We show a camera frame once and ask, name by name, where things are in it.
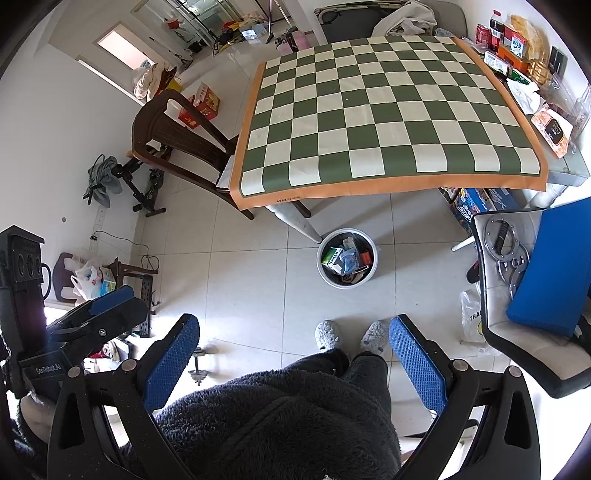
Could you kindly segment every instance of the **snack package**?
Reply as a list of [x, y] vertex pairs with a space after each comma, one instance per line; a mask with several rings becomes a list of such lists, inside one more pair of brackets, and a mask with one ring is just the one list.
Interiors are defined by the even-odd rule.
[[531, 122], [558, 158], [564, 157], [569, 150], [570, 133], [573, 130], [568, 120], [551, 110], [546, 104], [531, 118]]

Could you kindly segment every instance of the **chessboard mat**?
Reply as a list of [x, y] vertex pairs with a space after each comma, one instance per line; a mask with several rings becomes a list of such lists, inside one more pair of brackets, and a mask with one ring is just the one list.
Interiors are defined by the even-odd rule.
[[347, 40], [261, 64], [230, 193], [240, 209], [441, 186], [545, 190], [503, 84], [456, 38]]

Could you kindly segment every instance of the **person's leg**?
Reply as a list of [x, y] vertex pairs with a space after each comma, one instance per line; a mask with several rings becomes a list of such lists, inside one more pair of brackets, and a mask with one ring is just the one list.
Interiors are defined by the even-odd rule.
[[349, 359], [340, 349], [342, 340], [339, 326], [331, 320], [325, 320], [316, 326], [314, 335], [320, 353], [301, 358], [286, 368], [341, 377], [349, 367]]
[[380, 356], [387, 344], [387, 322], [373, 322], [361, 340], [362, 352], [353, 359], [342, 379], [367, 392], [391, 415], [388, 364]]

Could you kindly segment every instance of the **orange border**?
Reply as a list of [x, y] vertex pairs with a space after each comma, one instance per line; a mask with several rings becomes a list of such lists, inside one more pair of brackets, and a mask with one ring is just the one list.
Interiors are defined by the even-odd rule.
[[461, 40], [453, 39], [467, 55], [482, 69], [486, 77], [491, 81], [497, 91], [503, 96], [511, 112], [515, 115], [519, 125], [525, 131], [528, 140], [538, 160], [540, 161], [540, 175], [535, 177], [524, 175], [499, 175], [488, 173], [470, 173], [470, 174], [440, 174], [440, 175], [412, 175], [408, 177], [386, 177], [380, 179], [364, 179], [346, 181], [343, 183], [316, 184], [305, 187], [297, 187], [280, 192], [263, 193], [252, 197], [243, 197], [240, 193], [239, 182], [242, 174], [242, 163], [244, 153], [248, 143], [249, 132], [252, 117], [256, 107], [256, 97], [262, 82], [262, 75], [265, 70], [265, 64], [260, 64], [256, 71], [254, 81], [249, 94], [240, 138], [236, 148], [234, 158], [234, 168], [230, 178], [230, 195], [240, 210], [253, 207], [263, 207], [274, 203], [293, 202], [305, 198], [330, 198], [346, 195], [367, 195], [372, 193], [393, 193], [393, 192], [412, 192], [415, 190], [432, 189], [441, 186], [456, 187], [458, 185], [467, 188], [497, 188], [504, 187], [508, 189], [532, 189], [545, 191], [548, 178], [548, 165], [545, 155], [536, 137], [534, 130], [527, 118], [523, 115], [519, 107], [511, 97], [511, 94], [505, 89], [502, 83], [490, 71], [488, 66], [474, 53], [474, 58], [469, 52], [468, 46]]

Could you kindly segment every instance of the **white tile floor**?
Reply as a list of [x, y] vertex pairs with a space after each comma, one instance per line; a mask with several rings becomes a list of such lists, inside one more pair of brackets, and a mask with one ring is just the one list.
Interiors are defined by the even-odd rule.
[[[280, 32], [282, 25], [275, 28]], [[203, 81], [221, 98], [213, 123], [231, 137], [240, 130], [257, 62], [276, 55], [272, 44], [242, 43], [199, 61], [181, 78], [194, 82], [187, 92]], [[215, 178], [199, 160], [175, 152], [173, 161]], [[200, 388], [315, 353], [314, 327], [324, 319], [340, 324], [352, 353], [371, 322], [398, 313], [408, 314], [452, 358], [467, 358], [483, 369], [508, 365], [506, 358], [477, 357], [459, 343], [459, 294], [469, 286], [465, 272], [476, 252], [471, 247], [451, 252], [466, 234], [436, 190], [304, 201], [321, 235], [349, 226], [379, 245], [375, 277], [348, 292], [325, 284], [316, 269], [317, 246], [264, 208], [254, 209], [251, 222], [214, 195], [171, 176], [157, 203], [167, 212], [146, 219], [142, 235], [161, 262], [154, 330], [162, 335], [185, 312], [199, 318], [201, 343], [212, 353], [200, 358], [200, 367], [210, 372]], [[426, 430], [430, 415], [404, 369], [391, 349], [384, 357], [394, 424], [401, 434]], [[183, 374], [171, 399], [196, 388]]]

